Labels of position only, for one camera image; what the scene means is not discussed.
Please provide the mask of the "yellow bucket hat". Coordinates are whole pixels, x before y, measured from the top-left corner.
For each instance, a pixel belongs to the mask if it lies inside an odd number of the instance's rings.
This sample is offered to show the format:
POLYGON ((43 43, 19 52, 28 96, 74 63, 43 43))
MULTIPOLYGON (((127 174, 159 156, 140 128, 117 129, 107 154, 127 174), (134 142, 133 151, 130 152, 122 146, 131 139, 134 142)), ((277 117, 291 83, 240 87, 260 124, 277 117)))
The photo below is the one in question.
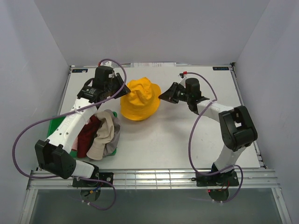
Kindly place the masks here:
POLYGON ((130 93, 121 97, 121 114, 132 121, 146 120, 152 116, 160 106, 161 89, 148 78, 131 80, 127 87, 130 93))

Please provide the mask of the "dark red bucket hat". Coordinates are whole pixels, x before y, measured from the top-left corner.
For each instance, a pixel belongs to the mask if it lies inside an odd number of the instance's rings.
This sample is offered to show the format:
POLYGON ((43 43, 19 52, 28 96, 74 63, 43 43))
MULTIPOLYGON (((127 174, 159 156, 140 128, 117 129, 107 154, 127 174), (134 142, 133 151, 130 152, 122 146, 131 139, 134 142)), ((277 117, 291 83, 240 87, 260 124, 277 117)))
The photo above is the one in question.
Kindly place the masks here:
POLYGON ((77 157, 85 158, 87 152, 90 149, 95 134, 100 127, 100 120, 96 116, 91 116, 87 124, 84 125, 82 130, 78 135, 78 145, 77 145, 77 157))

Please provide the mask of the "pink bucket hat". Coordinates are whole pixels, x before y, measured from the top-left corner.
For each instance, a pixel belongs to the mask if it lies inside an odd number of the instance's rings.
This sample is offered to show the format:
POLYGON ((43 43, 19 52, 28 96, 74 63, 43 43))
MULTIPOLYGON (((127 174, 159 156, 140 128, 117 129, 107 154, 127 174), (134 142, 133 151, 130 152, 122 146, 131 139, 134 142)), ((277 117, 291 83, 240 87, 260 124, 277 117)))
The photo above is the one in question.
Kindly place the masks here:
POLYGON ((73 145, 71 147, 72 151, 77 151, 78 150, 78 137, 75 138, 73 145))

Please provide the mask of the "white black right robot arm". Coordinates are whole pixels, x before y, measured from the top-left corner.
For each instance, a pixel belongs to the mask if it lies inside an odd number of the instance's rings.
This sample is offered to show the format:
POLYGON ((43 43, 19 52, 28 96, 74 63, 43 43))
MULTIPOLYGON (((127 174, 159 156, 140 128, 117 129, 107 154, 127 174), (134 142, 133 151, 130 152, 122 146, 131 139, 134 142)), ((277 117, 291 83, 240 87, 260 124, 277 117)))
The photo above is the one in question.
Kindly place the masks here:
POLYGON ((238 107, 224 106, 202 95, 200 84, 196 78, 187 78, 184 84, 174 82, 171 87, 159 96, 159 99, 177 104, 186 102, 188 108, 199 118, 206 116, 220 124, 222 151, 212 164, 210 173, 197 171, 197 177, 212 180, 222 185, 232 176, 235 164, 242 152, 257 140, 257 131, 248 112, 241 105, 238 107))

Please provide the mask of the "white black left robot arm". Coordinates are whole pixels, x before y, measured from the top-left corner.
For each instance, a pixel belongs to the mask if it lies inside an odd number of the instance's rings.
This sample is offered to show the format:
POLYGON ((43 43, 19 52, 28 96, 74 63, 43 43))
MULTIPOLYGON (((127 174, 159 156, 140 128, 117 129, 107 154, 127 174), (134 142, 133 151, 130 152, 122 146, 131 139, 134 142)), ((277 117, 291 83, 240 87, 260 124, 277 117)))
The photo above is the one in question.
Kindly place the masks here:
POLYGON ((102 103, 129 92, 120 74, 112 67, 98 66, 94 78, 85 82, 59 127, 46 140, 35 144, 39 167, 63 179, 82 177, 88 186, 95 186, 99 182, 97 166, 74 159, 70 155, 72 145, 102 103))

